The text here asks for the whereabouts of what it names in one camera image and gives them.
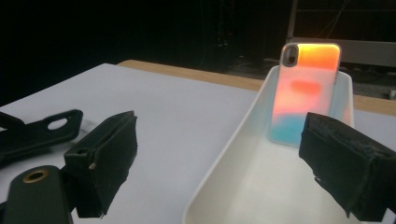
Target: white plastic holder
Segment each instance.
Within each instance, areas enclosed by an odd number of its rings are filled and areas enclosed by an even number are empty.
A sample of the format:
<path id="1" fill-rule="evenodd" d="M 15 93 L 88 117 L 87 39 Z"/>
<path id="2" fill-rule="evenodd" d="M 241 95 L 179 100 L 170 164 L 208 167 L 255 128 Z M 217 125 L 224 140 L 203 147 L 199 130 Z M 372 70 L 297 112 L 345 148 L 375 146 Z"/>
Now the white plastic holder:
<path id="1" fill-rule="evenodd" d="M 314 180 L 298 148 L 267 139 L 278 66 L 194 192 L 184 224 L 359 223 Z M 351 77 L 338 72 L 330 116 L 354 126 Z"/>

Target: mounting hole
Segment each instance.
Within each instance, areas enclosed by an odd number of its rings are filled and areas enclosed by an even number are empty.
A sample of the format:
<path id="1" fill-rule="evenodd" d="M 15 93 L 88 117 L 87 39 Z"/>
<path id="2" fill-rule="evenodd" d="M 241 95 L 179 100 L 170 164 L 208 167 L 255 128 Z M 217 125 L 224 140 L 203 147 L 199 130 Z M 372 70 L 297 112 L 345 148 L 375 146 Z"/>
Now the mounting hole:
<path id="1" fill-rule="evenodd" d="M 23 178 L 23 183 L 26 183 L 26 184 L 35 183 L 35 182 L 38 182 L 38 181 L 46 178 L 47 175 L 49 175 L 48 170 L 36 170 L 36 171 L 33 171 L 32 173 L 30 173 L 29 175 L 26 175 Z"/>
<path id="2" fill-rule="evenodd" d="M 58 119 L 53 122 L 51 122 L 48 126 L 49 130 L 57 130 L 62 128 L 64 125 L 66 125 L 67 119 Z"/>
<path id="3" fill-rule="evenodd" d="M 287 67 L 293 67 L 294 65 L 297 64 L 297 58 L 298 58 L 297 46 L 290 45 L 285 48 L 285 51 L 283 53 L 282 63 Z"/>

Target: wooden edge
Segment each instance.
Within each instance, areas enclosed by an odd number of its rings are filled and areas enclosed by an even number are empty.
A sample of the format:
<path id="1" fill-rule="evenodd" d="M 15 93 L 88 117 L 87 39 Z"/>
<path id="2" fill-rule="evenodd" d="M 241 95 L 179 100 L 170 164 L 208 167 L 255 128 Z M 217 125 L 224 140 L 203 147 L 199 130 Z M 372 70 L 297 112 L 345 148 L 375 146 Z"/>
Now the wooden edge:
<path id="1" fill-rule="evenodd" d="M 220 85 L 232 86 L 252 91 L 258 91 L 262 86 L 262 80 L 246 78 L 246 77 L 235 77 L 219 73 L 206 72 L 201 70 L 194 70 L 190 68 L 175 67 L 157 63 L 145 63 L 135 60 L 128 60 L 118 65 L 165 74 L 173 77 L 185 77 L 194 80 L 206 81 L 210 83 L 216 83 Z"/>
<path id="2" fill-rule="evenodd" d="M 157 63 L 146 63 L 135 60 L 124 61 L 118 65 L 158 74 L 165 74 L 173 77 L 184 77 L 220 85 L 232 86 L 251 91 L 258 91 L 263 83 L 263 80 L 253 78 L 235 77 L 219 73 L 194 70 L 190 68 L 175 67 Z M 396 117 L 396 101 L 361 95 L 354 95 L 353 101 L 355 109 Z"/>

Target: orange light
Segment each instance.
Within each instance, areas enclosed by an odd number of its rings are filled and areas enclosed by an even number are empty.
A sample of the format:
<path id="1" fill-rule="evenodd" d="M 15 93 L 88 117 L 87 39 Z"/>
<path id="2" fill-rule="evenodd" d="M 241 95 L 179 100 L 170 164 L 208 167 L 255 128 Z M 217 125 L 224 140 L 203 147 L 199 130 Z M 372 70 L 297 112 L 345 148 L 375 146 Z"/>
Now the orange light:
<path id="1" fill-rule="evenodd" d="M 340 49 L 337 46 L 300 44 L 297 64 L 299 66 L 319 67 L 333 71 L 338 69 L 339 54 Z"/>
<path id="2" fill-rule="evenodd" d="M 317 82 L 313 81 L 301 81 L 301 80 L 295 80 L 291 83 L 291 88 L 300 93 L 304 94 L 315 94 L 318 95 L 320 94 L 320 84 Z"/>

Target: gradient phone back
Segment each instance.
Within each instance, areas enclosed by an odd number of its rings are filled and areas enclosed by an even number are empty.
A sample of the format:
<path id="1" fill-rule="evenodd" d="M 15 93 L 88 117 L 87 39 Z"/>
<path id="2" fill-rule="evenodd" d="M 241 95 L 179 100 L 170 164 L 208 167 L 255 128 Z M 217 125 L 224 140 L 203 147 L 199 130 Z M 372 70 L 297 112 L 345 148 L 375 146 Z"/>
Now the gradient phone back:
<path id="1" fill-rule="evenodd" d="M 340 54 L 335 44 L 290 43 L 282 49 L 271 141 L 298 147 L 307 112 L 329 114 Z"/>

